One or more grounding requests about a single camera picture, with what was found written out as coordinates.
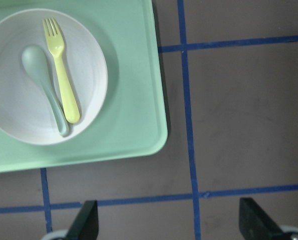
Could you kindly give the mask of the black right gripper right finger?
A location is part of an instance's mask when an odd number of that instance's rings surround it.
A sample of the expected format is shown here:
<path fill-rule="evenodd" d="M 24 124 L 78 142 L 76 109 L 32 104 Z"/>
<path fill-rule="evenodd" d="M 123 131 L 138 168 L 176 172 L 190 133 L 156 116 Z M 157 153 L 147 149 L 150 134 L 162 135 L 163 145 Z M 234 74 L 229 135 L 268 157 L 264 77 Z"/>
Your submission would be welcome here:
<path fill-rule="evenodd" d="M 250 197 L 239 200 L 239 230 L 245 240 L 283 240 L 284 232 Z"/>

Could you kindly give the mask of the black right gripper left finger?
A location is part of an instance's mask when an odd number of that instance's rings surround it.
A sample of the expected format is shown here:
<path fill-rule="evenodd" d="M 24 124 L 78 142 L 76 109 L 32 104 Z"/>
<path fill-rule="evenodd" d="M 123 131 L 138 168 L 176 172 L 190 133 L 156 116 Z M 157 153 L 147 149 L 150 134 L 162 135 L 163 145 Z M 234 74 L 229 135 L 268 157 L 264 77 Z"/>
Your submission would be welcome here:
<path fill-rule="evenodd" d="M 69 228 L 67 240 L 96 240 L 99 234 L 98 205 L 96 200 L 84 202 L 73 224 Z"/>

